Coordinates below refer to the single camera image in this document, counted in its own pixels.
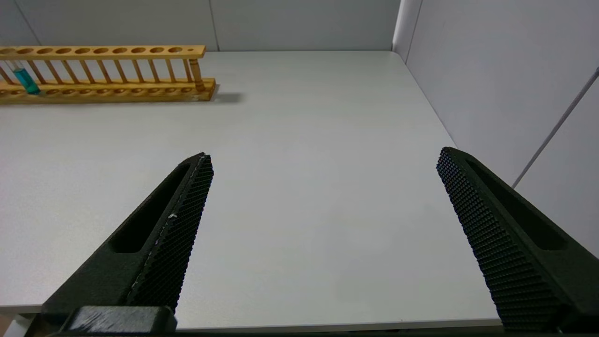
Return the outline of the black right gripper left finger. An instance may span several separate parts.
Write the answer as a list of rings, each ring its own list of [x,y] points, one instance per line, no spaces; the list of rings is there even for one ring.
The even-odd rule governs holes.
[[[42,305],[59,325],[84,306],[175,311],[214,171],[203,152],[180,162]]]

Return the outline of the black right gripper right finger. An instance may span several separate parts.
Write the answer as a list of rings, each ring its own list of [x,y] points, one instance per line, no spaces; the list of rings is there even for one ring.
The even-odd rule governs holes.
[[[444,147],[437,173],[505,330],[597,330],[599,261],[475,157]]]

